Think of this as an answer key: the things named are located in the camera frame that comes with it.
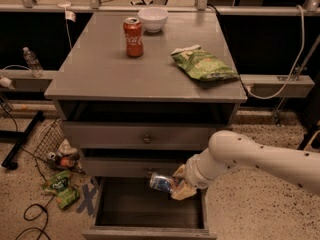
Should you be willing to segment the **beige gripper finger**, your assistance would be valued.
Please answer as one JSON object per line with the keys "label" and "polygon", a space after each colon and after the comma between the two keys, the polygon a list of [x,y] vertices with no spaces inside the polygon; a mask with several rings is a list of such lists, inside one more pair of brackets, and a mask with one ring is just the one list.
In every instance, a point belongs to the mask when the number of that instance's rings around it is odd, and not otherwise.
{"label": "beige gripper finger", "polygon": [[185,180],[182,180],[178,186],[173,190],[171,198],[174,200],[184,200],[194,196],[197,193],[197,188],[188,184]]}
{"label": "beige gripper finger", "polygon": [[184,179],[185,178],[185,165],[182,164],[179,168],[173,173],[174,178]]}

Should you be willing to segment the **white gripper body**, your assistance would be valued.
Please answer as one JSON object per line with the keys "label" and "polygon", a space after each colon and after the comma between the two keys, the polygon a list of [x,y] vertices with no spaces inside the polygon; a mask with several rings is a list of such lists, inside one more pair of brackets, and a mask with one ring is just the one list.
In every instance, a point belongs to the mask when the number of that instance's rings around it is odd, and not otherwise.
{"label": "white gripper body", "polygon": [[186,162],[185,180],[192,187],[206,189],[213,176],[213,160],[207,155],[195,154]]}

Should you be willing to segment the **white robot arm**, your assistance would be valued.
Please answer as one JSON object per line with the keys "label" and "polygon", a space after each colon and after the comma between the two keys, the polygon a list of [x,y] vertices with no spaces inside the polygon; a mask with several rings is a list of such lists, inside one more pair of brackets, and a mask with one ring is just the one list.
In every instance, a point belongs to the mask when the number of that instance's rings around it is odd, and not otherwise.
{"label": "white robot arm", "polygon": [[171,197],[184,200],[206,189],[216,178],[237,166],[251,166],[320,195],[320,154],[272,147],[228,130],[214,133],[208,147],[195,154],[173,174],[181,182]]}

